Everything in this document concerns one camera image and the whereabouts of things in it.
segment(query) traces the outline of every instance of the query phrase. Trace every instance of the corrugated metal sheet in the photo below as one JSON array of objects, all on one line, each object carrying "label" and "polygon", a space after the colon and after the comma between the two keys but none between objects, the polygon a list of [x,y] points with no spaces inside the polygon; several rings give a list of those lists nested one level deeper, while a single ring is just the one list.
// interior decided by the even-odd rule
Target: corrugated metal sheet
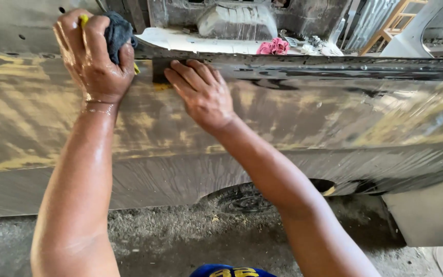
[{"label": "corrugated metal sheet", "polygon": [[345,49],[362,48],[384,24],[400,0],[368,0]]}]

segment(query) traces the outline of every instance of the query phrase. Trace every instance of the sanding block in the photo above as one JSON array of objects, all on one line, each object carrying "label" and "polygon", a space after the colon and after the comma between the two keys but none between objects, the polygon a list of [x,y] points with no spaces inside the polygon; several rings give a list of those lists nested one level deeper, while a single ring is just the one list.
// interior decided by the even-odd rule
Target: sanding block
[{"label": "sanding block", "polygon": [[165,74],[163,74],[163,71],[166,68],[170,68],[170,63],[173,60],[178,60],[183,65],[186,65],[187,60],[179,60],[179,59],[173,59],[173,58],[153,58],[152,59],[152,67],[153,67],[153,83],[155,84],[169,84],[169,81],[165,77]]}]

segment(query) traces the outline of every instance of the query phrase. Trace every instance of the concrete floor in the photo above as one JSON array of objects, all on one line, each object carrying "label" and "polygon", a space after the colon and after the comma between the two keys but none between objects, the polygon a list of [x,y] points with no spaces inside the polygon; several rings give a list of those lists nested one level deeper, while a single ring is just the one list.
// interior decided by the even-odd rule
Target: concrete floor
[{"label": "concrete floor", "polygon": [[[383,276],[442,277],[443,248],[408,248],[379,198],[334,197],[338,219]],[[0,276],[31,276],[35,216],[0,218]],[[122,276],[188,276],[203,263],[301,276],[278,214],[234,216],[206,203],[111,211],[109,236]]]}]

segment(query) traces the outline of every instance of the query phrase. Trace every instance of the wooden ladder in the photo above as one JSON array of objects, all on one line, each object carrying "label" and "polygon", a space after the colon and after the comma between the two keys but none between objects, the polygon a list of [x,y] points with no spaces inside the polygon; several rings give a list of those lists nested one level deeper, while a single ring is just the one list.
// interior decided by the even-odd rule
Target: wooden ladder
[{"label": "wooden ladder", "polygon": [[[416,16],[415,13],[404,13],[404,9],[408,6],[409,3],[421,3],[426,4],[428,0],[401,0],[396,5],[396,8],[391,12],[389,18],[384,22],[382,27],[370,38],[367,44],[360,50],[359,56],[365,55],[370,48],[372,48],[376,42],[382,38],[382,42],[377,48],[376,52],[379,52],[384,42],[390,42],[392,37],[400,34],[404,28],[411,22],[411,20]],[[403,27],[397,28],[399,23],[403,21],[403,18],[408,18],[408,20],[403,24]]]}]

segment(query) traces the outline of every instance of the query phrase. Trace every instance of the hand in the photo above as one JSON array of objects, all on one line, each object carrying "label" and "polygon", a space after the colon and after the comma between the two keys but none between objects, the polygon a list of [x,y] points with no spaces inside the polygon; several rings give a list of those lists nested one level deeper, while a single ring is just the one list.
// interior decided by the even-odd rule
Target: hand
[{"label": "hand", "polygon": [[172,61],[165,77],[186,103],[187,113],[211,135],[224,129],[237,115],[225,80],[218,70],[196,60],[188,66]]},{"label": "hand", "polygon": [[[84,29],[79,16],[88,15]],[[71,77],[83,91],[85,103],[118,104],[134,77],[134,50],[131,42],[119,50],[119,65],[107,53],[104,37],[110,19],[86,10],[72,10],[58,18],[54,34]]]}]

